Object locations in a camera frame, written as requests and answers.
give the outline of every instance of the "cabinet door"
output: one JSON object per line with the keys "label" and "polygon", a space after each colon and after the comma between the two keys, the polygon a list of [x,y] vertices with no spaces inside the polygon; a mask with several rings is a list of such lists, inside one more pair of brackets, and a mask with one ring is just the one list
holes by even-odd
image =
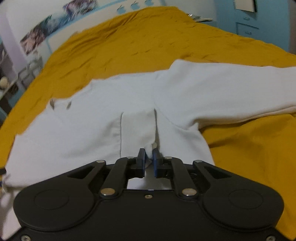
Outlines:
{"label": "cabinet door", "polygon": [[289,50],[290,18],[288,0],[257,0],[260,39]]}
{"label": "cabinet door", "polygon": [[236,34],[237,28],[234,20],[235,9],[233,0],[215,0],[217,11],[217,27]]}

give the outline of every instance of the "sweatshirt sleeve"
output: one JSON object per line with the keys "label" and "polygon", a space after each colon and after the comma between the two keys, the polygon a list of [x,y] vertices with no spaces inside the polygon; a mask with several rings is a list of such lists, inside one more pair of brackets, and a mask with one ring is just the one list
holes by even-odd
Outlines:
{"label": "sweatshirt sleeve", "polygon": [[156,106],[187,129],[296,111],[296,67],[175,61],[154,85]]}

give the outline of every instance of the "light blue cabinet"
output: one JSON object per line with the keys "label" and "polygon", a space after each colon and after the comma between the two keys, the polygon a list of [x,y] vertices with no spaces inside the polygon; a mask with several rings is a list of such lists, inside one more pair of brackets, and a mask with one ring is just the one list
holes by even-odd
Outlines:
{"label": "light blue cabinet", "polygon": [[217,11],[217,27],[225,31],[236,34],[236,24],[234,21],[235,11],[233,0],[215,0]]}
{"label": "light blue cabinet", "polygon": [[217,27],[216,21],[208,21],[208,22],[201,22],[201,23],[212,26],[212,27]]}
{"label": "light blue cabinet", "polygon": [[291,45],[290,4],[293,0],[255,0],[256,12],[235,9],[234,0],[215,0],[217,27],[241,36],[272,43],[289,51]]}

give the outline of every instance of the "poster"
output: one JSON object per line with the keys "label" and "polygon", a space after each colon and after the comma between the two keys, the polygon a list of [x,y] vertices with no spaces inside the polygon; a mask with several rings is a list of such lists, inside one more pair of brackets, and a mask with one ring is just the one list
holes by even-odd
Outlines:
{"label": "poster", "polygon": [[24,52],[30,54],[49,35],[97,7],[97,0],[73,0],[65,4],[60,13],[49,15],[22,38]]}

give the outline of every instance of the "mustard blanket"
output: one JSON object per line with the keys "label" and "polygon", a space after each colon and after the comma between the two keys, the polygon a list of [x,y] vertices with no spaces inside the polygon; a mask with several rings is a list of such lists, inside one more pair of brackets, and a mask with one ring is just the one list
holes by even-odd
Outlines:
{"label": "mustard blanket", "polygon": [[[70,97],[94,78],[167,69],[176,59],[296,66],[295,55],[262,41],[195,23],[174,7],[145,8],[118,16],[71,37],[52,54],[0,129],[0,166],[7,161],[15,135],[25,131],[50,98]],[[202,133],[217,166],[268,185],[282,195],[285,209],[276,228],[294,239],[294,115],[211,126]]]}

